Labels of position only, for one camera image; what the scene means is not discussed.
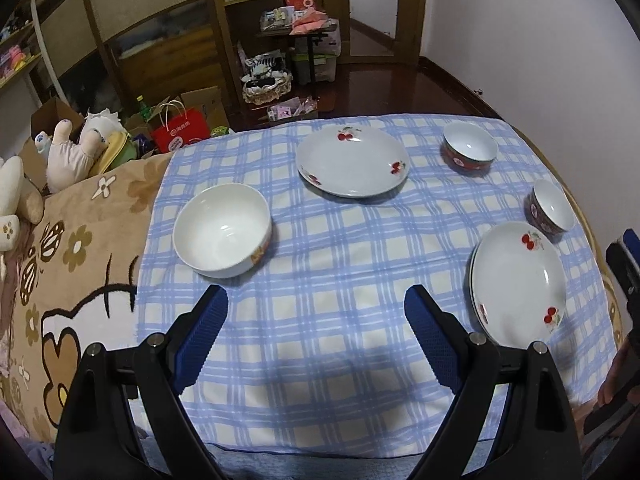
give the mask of green bottle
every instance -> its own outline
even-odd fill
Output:
[[[138,105],[140,106],[140,115],[146,123],[151,118],[151,108],[142,100],[142,95],[138,96]]]

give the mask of plaid cloth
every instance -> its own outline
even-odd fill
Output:
[[[209,282],[172,247],[178,211],[214,184],[244,182],[266,197],[274,235],[263,261],[221,283],[229,315],[182,402],[204,442],[241,450],[389,457],[423,452],[452,401],[403,313],[421,283],[443,310],[481,330],[465,273],[491,226],[524,220],[534,180],[554,180],[504,122],[465,118],[500,146],[487,176],[463,176],[440,155],[452,116],[392,115],[290,123],[177,152],[152,214],[136,299],[138,340],[164,332]],[[399,139],[410,170],[399,189],[350,200],[307,185],[295,165],[312,131],[368,125]],[[558,244],[567,313],[552,354],[572,402],[593,397],[615,354],[602,279],[579,224]],[[483,437],[495,434],[498,390]]]

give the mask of table leg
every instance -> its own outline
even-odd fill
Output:
[[[309,78],[311,81],[311,95],[318,100],[316,91],[316,60],[314,59],[314,40],[311,36],[306,37],[306,52],[309,56]]]

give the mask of metal screw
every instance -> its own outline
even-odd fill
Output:
[[[469,341],[471,341],[474,345],[480,346],[486,343],[486,336],[479,332],[472,332],[469,334]]]
[[[155,348],[156,346],[160,346],[164,342],[164,334],[160,332],[156,332],[155,334],[150,335],[146,338],[146,344]]]
[[[100,345],[100,343],[91,343],[86,348],[86,352],[91,356],[95,356],[95,355],[98,355],[100,353],[101,347],[102,347],[102,345]]]
[[[533,349],[538,352],[540,355],[546,354],[548,347],[542,341],[535,341],[533,343]]]

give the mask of small bowl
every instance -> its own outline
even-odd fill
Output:
[[[175,251],[210,278],[232,278],[257,264],[271,239],[271,214],[261,193],[245,184],[209,187],[175,219]]]
[[[557,236],[575,225],[574,210],[564,192],[548,180],[537,180],[525,200],[527,215],[535,227]]]
[[[484,170],[498,156],[498,143],[484,128],[464,121],[444,127],[444,154],[465,170]]]

